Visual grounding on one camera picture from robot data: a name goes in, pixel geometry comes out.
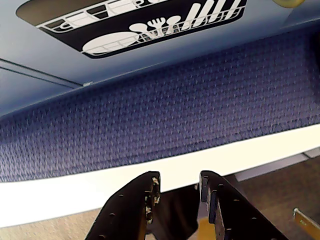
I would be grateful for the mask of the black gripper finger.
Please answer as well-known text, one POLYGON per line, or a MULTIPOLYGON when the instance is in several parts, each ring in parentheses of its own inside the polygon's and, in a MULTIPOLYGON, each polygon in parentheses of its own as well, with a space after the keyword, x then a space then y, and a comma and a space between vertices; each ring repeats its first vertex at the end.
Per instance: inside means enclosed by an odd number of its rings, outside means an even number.
POLYGON ((203 170, 199 181, 200 206, 217 240, 286 240, 250 201, 218 173, 203 170))
POLYGON ((106 201, 85 239, 144 240, 160 196, 160 173, 139 175, 106 201))

